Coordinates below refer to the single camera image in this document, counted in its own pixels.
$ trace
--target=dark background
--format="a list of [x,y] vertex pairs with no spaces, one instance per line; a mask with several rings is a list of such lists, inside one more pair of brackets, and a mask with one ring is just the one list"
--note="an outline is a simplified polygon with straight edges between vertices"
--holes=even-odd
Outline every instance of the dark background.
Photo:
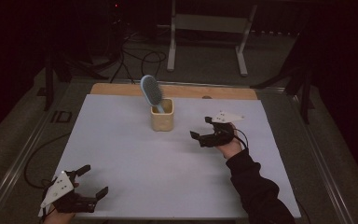
[[[106,7],[101,5],[106,1],[93,2],[95,7],[83,7],[93,10],[85,11],[82,16],[104,24]],[[147,35],[156,34],[156,24],[170,23],[170,1],[117,2],[121,9],[116,13],[123,13],[125,22]],[[224,10],[218,1],[209,1],[209,7],[197,7],[199,2],[178,1],[177,8],[188,13],[222,16],[241,15],[246,9],[244,6],[235,7],[238,11]],[[45,31],[51,28],[48,26],[50,21],[63,27],[62,33],[58,32],[60,29],[55,30],[61,41],[58,49],[80,50],[86,56],[92,50],[90,35],[76,35],[74,45],[68,44],[73,42],[73,34],[85,25],[75,19],[72,4],[73,1],[0,1],[0,122],[33,86],[34,76],[44,67]],[[55,20],[51,18],[52,11],[56,13]],[[66,23],[58,20],[62,16],[60,12],[67,12],[62,17]],[[66,33],[65,26],[74,30]],[[319,88],[326,107],[358,163],[358,1],[340,1],[333,5],[296,1],[274,3],[273,7],[261,5],[253,29],[257,34],[271,31],[290,35],[302,31],[284,67],[307,64],[313,68],[312,83]]]

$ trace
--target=beige cup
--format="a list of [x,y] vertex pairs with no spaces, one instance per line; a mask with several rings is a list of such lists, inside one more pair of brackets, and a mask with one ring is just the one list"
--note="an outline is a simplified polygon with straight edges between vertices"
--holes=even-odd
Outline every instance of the beige cup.
[[155,106],[151,107],[152,129],[156,132],[168,132],[173,129],[173,100],[162,99],[161,106],[165,113],[159,113]]

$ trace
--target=black cable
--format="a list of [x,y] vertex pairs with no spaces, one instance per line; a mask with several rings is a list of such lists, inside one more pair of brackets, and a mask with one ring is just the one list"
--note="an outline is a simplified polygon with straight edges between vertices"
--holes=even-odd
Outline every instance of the black cable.
[[142,77],[146,75],[145,72],[144,72],[144,63],[146,62],[146,58],[147,58],[149,55],[152,55],[152,54],[156,54],[156,55],[158,56],[158,58],[159,58],[157,71],[156,71],[156,73],[155,73],[155,77],[157,77],[158,70],[159,70],[159,68],[161,67],[161,57],[159,57],[159,54],[156,53],[155,51],[152,51],[152,52],[146,54],[146,55],[143,57],[142,62],[141,62]]
[[300,203],[300,201],[297,198],[295,198],[295,199],[296,199],[296,202],[298,203],[298,205],[300,205],[301,209],[304,211],[305,216],[307,217],[308,223],[311,224],[310,223],[310,216],[308,215],[307,210],[305,210],[304,206]]
[[30,161],[31,161],[31,159],[34,157],[34,155],[35,155],[40,149],[42,149],[43,147],[47,146],[48,144],[51,144],[52,142],[55,142],[55,141],[61,139],[61,138],[64,138],[64,137],[68,136],[69,134],[71,134],[71,133],[66,133],[66,134],[61,135],[61,136],[59,136],[59,137],[53,138],[53,139],[51,139],[50,141],[46,142],[45,144],[41,145],[40,147],[38,147],[37,149],[34,150],[34,152],[31,154],[30,158],[28,159],[28,161],[25,163],[25,167],[24,167],[24,171],[23,171],[25,182],[26,182],[29,186],[31,186],[31,187],[33,187],[33,188],[35,188],[35,189],[44,189],[44,188],[45,188],[45,186],[37,186],[37,185],[31,183],[31,181],[28,179],[27,170],[28,170],[28,166],[29,166],[29,164],[30,164]]
[[[42,202],[43,202],[43,200],[45,200],[46,195],[48,194],[48,189],[54,184],[54,182],[55,182],[55,181],[51,181],[51,182],[48,183],[48,185],[43,189]],[[40,218],[39,223],[43,223],[43,222],[45,221],[46,217],[47,217],[48,215],[50,215],[53,211],[54,211],[54,209],[47,214],[46,207],[42,208],[43,215],[42,215],[42,217]]]
[[40,183],[42,184],[42,186],[45,188],[48,184],[50,184],[51,180],[47,180],[47,179],[42,179],[40,181]]
[[[161,67],[161,63],[165,61],[165,59],[167,58],[167,55],[164,53],[164,52],[161,52],[161,51],[155,51],[155,50],[152,50],[152,49],[135,49],[135,50],[147,50],[149,51],[143,58],[140,58],[132,53],[129,53],[127,52],[126,50],[123,50],[124,53],[130,55],[131,57],[135,58],[135,59],[138,59],[141,61],[141,71],[142,71],[142,77],[145,76],[145,72],[144,72],[144,64],[145,63],[158,63],[158,68],[157,68],[157,71],[155,73],[155,77],[157,76],[158,74],[158,71],[159,71],[159,68]],[[152,54],[155,54],[158,56],[158,60],[156,61],[149,61],[147,60],[146,58],[149,57],[150,55]]]
[[135,81],[133,80],[133,77],[132,77],[131,74],[130,74],[129,68],[128,68],[127,65],[124,64],[124,63],[123,63],[123,66],[124,66],[124,68],[125,68],[126,71],[127,71],[127,78],[131,81],[132,84],[135,84]]
[[55,210],[56,210],[56,208],[53,208],[53,210],[51,210],[51,211],[46,215],[46,217],[48,217],[48,215],[50,215],[51,213],[53,213]]
[[245,148],[248,150],[248,152],[249,152],[249,142],[248,142],[248,137],[246,137],[246,134],[243,132],[243,131],[241,131],[241,130],[239,130],[239,129],[234,129],[235,131],[237,131],[237,132],[240,132],[242,135],[243,135],[243,137],[245,137],[245,140],[246,140],[246,144],[245,143],[243,143],[244,144],[244,146],[245,146]]
[[[225,129],[221,129],[221,128],[217,128],[217,127],[214,127],[215,129],[217,129],[219,132],[223,132],[223,133],[228,133],[228,134],[231,134],[229,133],[227,130]],[[246,144],[243,142],[242,139],[240,139],[237,135],[233,135],[234,138],[236,138],[237,140],[239,140],[243,147],[244,147],[244,150],[246,150],[247,153],[249,153],[249,148],[248,148],[248,138],[246,137],[245,133],[243,133],[241,130],[238,130],[238,129],[233,129],[233,130],[236,130],[236,131],[239,131],[240,133],[243,134],[243,136],[245,136],[245,139],[246,139]]]
[[123,50],[123,47],[124,47],[124,44],[131,38],[131,35],[129,35],[128,37],[124,38],[124,41],[123,43],[121,43],[121,46],[120,46],[120,66],[118,67],[118,69],[116,70],[116,72],[112,75],[112,77],[110,78],[110,83],[113,82],[113,79],[115,79],[115,77],[117,76],[118,72],[120,71],[121,67],[124,65],[124,67],[126,68],[127,70],[127,77],[131,80],[131,83],[135,83],[132,76],[130,75],[130,72],[128,70],[128,67],[124,64],[124,50]]

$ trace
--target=blue object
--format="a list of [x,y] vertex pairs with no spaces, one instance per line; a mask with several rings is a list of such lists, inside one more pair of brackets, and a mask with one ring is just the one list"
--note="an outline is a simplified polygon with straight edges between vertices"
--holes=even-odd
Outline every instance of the blue object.
[[162,92],[156,79],[150,75],[141,78],[141,90],[148,104],[155,106],[159,113],[165,113],[161,106]]

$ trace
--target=white table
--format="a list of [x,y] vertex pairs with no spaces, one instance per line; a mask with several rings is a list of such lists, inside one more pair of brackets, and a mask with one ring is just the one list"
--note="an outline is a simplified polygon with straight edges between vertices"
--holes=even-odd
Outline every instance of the white table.
[[204,117],[213,117],[221,109],[245,116],[245,120],[235,124],[247,134],[251,156],[262,164],[262,176],[280,186],[279,198],[293,216],[300,217],[259,101],[183,97],[173,100],[174,129],[157,133],[151,129],[150,108],[143,96],[87,96],[57,174],[90,164],[91,171],[77,179],[80,187],[76,192],[92,196],[108,186],[109,193],[99,201],[94,213],[77,214],[77,217],[247,217],[230,183],[226,160],[215,148],[201,148],[189,133],[212,133],[212,125],[205,123]]

